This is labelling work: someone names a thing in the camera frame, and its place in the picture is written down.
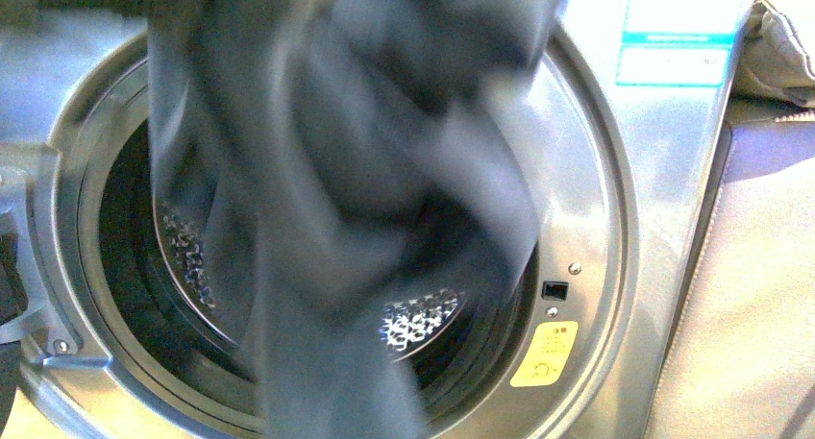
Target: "metal surface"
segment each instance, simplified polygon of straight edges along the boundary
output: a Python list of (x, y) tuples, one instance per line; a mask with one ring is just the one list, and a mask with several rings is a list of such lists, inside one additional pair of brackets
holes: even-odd
[[(544, 280), (570, 282), (556, 318), (580, 322), (572, 355), (552, 386), (509, 385), (537, 324), (550, 319), (548, 306), (535, 300), (519, 341), (499, 363), (504, 370), (456, 415), (432, 425), (439, 437), (642, 434), (727, 92), (616, 85), (626, 2), (570, 0), (522, 103), (493, 110), (541, 219), (535, 296)], [(60, 204), (91, 204), (80, 200), (82, 162), (88, 165), (94, 147), (121, 139), (113, 125), (136, 127), (146, 119), (143, 70), (111, 85), (143, 50), (138, 23), (109, 14), (46, 14), (40, 24), (35, 36), (0, 39), (0, 55), (12, 60), (0, 66), (10, 85), (0, 90), (0, 163), (8, 165), (21, 147), (46, 156), (34, 167), (44, 170), (32, 177), (32, 238), (49, 303), (64, 309), (84, 346), (75, 355), (48, 357), (28, 341), (24, 389), (54, 423), (80, 437), (251, 436), (259, 425), (254, 417), (191, 390), (169, 392), (161, 378), (114, 356), (121, 349), (109, 344), (82, 291), (83, 280), (104, 275), (87, 272), (89, 257), (81, 262), (67, 254), (81, 240), (55, 226), (58, 177)], [(575, 258), (579, 275), (571, 273)], [(134, 341), (117, 344), (140, 351)]]
[[(0, 147), (0, 159), (3, 151), (9, 152)], [(35, 231), (29, 218), (31, 209), (28, 191), (32, 189), (32, 174), (26, 171), (25, 163), (19, 162), (19, 166), (12, 166), (11, 160), (11, 157), (2, 160), (5, 166), (0, 166), (0, 173), (5, 176), (6, 182), (0, 186), (0, 234), (10, 234), (14, 238), (15, 269), (28, 297), (28, 307), (21, 315), (0, 326), (0, 344), (19, 340), (36, 330), (44, 329), (44, 334), (39, 332), (37, 339), (45, 351), (57, 354), (57, 342), (62, 341), (65, 345), (68, 345), (66, 342), (71, 343), (65, 353), (76, 353), (81, 340), (68, 328), (55, 307), (37, 258)]]

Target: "washing machine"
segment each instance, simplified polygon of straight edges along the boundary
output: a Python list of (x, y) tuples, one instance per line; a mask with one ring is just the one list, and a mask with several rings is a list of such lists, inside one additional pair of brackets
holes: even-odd
[[(540, 238), (505, 308), (466, 284), (383, 304), (386, 324), (427, 321), (383, 344), (416, 371), (433, 437), (643, 434), (746, 4), (567, 0), (531, 85), (490, 93)], [(144, 21), (41, 12), (3, 30), (0, 61), (0, 279), (18, 310), (0, 343), (21, 342), (4, 382), (75, 437), (259, 437), (251, 374), (176, 260), (196, 231), (150, 190)]]

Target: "gray garment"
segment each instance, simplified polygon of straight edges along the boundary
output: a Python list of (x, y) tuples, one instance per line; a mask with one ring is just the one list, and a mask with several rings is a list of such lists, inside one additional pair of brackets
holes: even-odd
[(305, 21), (290, 0), (159, 2), (154, 190), (205, 227), (212, 296), (244, 335), (266, 433), (422, 436), (409, 367), (379, 340), (382, 306), (449, 286), (495, 306), (514, 292), (537, 221), (479, 82), (530, 72), (555, 9), (333, 0)]

